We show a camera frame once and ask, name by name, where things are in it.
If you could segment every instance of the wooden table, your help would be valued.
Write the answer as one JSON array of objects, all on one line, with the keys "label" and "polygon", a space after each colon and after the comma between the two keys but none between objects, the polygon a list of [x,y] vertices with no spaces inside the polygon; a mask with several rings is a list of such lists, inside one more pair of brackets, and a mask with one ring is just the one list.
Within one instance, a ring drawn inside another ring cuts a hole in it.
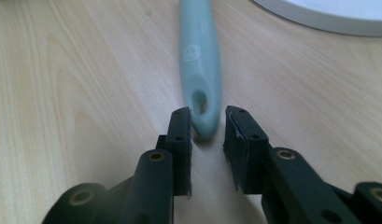
[{"label": "wooden table", "polygon": [[[226,105],[335,186],[382,183],[382,38],[326,33],[248,0],[212,0],[222,114],[194,139],[193,196],[175,223],[264,223],[234,191],[222,152]],[[0,223],[38,223],[84,182],[111,188],[184,106],[178,1],[0,1]]]}]

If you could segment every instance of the light wood tabletop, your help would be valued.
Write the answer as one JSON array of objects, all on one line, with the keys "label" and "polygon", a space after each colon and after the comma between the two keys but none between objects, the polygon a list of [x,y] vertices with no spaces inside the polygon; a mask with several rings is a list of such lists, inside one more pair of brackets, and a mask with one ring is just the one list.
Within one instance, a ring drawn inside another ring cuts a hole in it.
[{"label": "light wood tabletop", "polygon": [[[222,113],[193,137],[192,197],[175,223],[265,223],[235,192],[222,151],[226,105],[328,183],[382,183],[382,38],[322,32],[249,0],[212,0]],[[111,188],[184,106],[178,1],[0,1],[0,223],[40,223],[80,183]]]}]

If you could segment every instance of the circular logo on handle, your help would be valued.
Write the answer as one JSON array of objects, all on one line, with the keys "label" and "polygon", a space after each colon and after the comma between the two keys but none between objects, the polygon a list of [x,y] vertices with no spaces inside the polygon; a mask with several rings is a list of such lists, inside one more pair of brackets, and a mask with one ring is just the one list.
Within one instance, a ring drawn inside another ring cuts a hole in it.
[{"label": "circular logo on handle", "polygon": [[182,52],[182,59],[184,61],[193,61],[201,55],[200,47],[198,45],[188,45]]}]

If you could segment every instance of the white round object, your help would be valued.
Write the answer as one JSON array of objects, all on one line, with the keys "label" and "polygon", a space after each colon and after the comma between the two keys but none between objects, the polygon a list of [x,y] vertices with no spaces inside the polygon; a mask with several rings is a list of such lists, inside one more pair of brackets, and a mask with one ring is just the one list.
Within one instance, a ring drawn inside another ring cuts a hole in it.
[{"label": "white round object", "polygon": [[382,0],[254,0],[300,24],[345,35],[382,36]]}]

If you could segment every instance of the light blue handle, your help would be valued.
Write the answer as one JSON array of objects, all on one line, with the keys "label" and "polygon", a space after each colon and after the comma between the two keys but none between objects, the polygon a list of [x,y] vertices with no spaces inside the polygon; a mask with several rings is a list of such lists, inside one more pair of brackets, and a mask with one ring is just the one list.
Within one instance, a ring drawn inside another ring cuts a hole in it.
[{"label": "light blue handle", "polygon": [[180,74],[192,125],[202,138],[217,130],[221,75],[217,35],[210,0],[180,0]]}]

